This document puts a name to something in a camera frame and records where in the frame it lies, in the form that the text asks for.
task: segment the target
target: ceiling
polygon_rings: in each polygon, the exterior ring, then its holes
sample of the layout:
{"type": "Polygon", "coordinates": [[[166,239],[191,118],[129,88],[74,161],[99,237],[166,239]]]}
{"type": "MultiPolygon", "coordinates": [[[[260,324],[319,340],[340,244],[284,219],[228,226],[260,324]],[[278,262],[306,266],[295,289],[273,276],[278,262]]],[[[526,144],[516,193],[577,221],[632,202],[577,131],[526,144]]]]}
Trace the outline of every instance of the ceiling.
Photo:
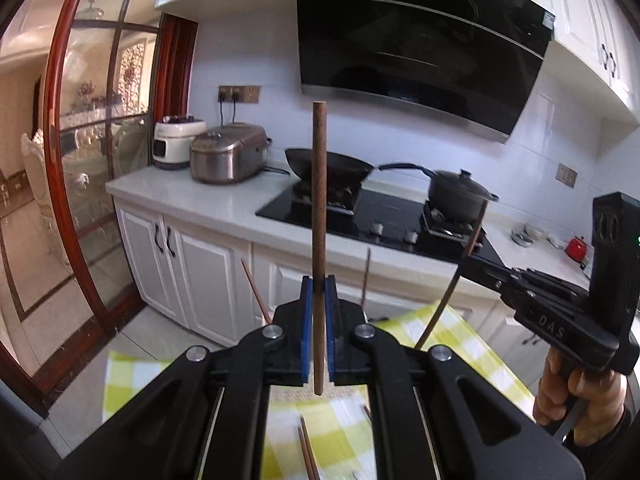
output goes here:
{"type": "MultiPolygon", "coordinates": [[[[0,73],[9,72],[37,57],[48,54],[53,31],[64,0],[25,0],[5,31],[0,43],[0,73]]],[[[130,0],[126,21],[152,23],[159,17],[155,0],[130,0]]],[[[97,0],[105,20],[117,20],[122,0],[97,0]]],[[[79,6],[89,6],[84,0],[79,6]]],[[[87,41],[94,41],[87,33],[87,41]]]]}

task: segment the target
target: red kettle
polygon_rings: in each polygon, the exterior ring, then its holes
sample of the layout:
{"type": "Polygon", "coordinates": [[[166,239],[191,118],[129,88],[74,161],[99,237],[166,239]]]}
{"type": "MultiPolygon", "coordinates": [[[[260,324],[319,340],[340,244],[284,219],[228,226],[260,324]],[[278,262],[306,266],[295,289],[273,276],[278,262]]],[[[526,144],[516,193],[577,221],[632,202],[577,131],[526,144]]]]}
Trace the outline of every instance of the red kettle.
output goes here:
{"type": "Polygon", "coordinates": [[[581,238],[574,238],[569,241],[564,252],[567,253],[569,258],[578,263],[583,261],[584,257],[587,255],[587,244],[584,241],[584,236],[581,238]]]}

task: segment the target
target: human hand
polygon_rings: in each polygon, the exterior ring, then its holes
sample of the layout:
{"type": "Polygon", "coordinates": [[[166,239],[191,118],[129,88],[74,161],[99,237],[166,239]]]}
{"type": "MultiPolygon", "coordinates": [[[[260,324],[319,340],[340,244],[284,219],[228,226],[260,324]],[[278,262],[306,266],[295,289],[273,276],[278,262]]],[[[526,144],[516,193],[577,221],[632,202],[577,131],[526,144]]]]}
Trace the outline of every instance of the human hand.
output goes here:
{"type": "Polygon", "coordinates": [[[533,417],[538,424],[546,426],[552,420],[564,418],[564,403],[569,394],[587,399],[587,409],[574,426],[574,444],[591,446],[612,431],[622,418],[626,377],[612,370],[594,373],[576,368],[567,381],[559,375],[563,359],[556,348],[549,349],[538,383],[533,417]]]}

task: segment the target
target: yellow checkered tablecloth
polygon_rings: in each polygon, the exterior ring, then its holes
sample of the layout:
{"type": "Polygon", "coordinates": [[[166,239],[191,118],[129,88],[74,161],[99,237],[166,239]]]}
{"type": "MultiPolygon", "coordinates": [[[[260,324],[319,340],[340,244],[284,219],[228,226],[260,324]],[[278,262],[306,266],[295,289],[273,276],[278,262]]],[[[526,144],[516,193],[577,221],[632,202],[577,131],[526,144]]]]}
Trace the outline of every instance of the yellow checkered tablecloth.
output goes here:
{"type": "MultiPolygon", "coordinates": [[[[393,334],[400,343],[412,346],[435,308],[436,304],[430,304],[376,325],[393,334]]],[[[452,308],[445,309],[424,348],[435,344],[451,347],[496,389],[531,416],[533,395],[452,308]]],[[[168,362],[141,361],[111,352],[104,391],[103,420],[113,415],[168,365],[168,362]]],[[[306,480],[298,437],[300,415],[305,417],[311,446],[323,478],[353,480],[354,472],[359,478],[376,478],[370,423],[363,409],[363,404],[367,402],[364,387],[350,392],[347,397],[321,397],[298,402],[275,400],[282,397],[278,394],[279,387],[271,391],[262,459],[263,479],[306,480]]],[[[291,388],[283,388],[282,391],[288,395],[291,388]]]]}

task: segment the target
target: black pot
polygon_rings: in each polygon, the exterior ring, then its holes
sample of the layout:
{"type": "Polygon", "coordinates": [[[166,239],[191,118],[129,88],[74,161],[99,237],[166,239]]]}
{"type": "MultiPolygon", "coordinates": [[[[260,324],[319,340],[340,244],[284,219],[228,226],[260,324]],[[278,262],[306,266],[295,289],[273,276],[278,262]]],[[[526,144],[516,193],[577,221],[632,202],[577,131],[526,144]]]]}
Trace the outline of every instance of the black pot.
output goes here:
{"type": "Polygon", "coordinates": [[[475,180],[471,173],[460,170],[431,171],[417,164],[385,164],[379,170],[419,170],[430,177],[429,204],[446,218],[457,222],[473,223],[480,216],[482,202],[497,202],[498,196],[488,192],[475,180]]]}

